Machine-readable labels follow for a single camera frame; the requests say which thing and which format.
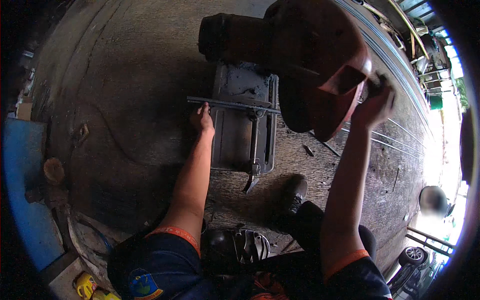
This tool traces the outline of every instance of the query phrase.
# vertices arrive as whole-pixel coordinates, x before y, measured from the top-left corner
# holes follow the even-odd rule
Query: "shoe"
[[[307,178],[301,174],[293,175],[285,184],[282,194],[283,213],[296,214],[307,195]]]

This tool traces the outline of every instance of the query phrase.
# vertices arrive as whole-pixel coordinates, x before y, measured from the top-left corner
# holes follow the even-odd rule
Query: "patch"
[[[144,269],[135,269],[128,277],[130,293],[135,300],[152,300],[163,293],[163,290],[156,285],[152,275]]]

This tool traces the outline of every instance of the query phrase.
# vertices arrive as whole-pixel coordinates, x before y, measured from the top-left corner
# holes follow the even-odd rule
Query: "yellow container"
[[[120,298],[106,290],[98,289],[93,293],[92,300],[120,300]]]
[[[97,287],[95,280],[88,273],[83,273],[77,279],[77,293],[83,300],[90,300]]]

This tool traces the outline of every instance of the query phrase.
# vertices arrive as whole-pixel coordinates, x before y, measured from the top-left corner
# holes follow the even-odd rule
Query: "t-shirt sleeve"
[[[326,278],[331,299],[386,300],[392,295],[385,279],[369,256],[363,256]]]

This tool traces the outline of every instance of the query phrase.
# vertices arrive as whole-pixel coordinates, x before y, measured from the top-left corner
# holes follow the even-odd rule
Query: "workshop floor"
[[[262,17],[272,2],[73,3],[36,56],[32,116],[50,123],[48,156],[64,163],[75,210],[128,233],[151,224],[169,200],[194,135],[185,97],[209,97],[212,91],[216,66],[197,49],[201,19],[219,12]],[[374,53],[372,59],[374,70],[393,78]],[[428,139],[412,102],[395,80],[394,85],[398,100],[392,119],[420,141]],[[88,136],[81,141],[84,124]],[[377,264],[385,272],[402,250],[406,225],[418,210],[425,149],[392,122],[376,131],[421,152],[373,136],[420,157],[372,143],[361,223],[377,238]],[[341,131],[329,144],[341,153],[347,135]],[[338,162],[308,133],[291,132],[279,118],[275,169],[262,175],[248,196],[242,193],[246,174],[213,171],[205,217],[211,228],[260,231],[278,246],[273,252],[294,251],[294,244],[284,249],[290,236],[265,226],[281,185],[290,174],[307,176],[307,198],[324,208]]]

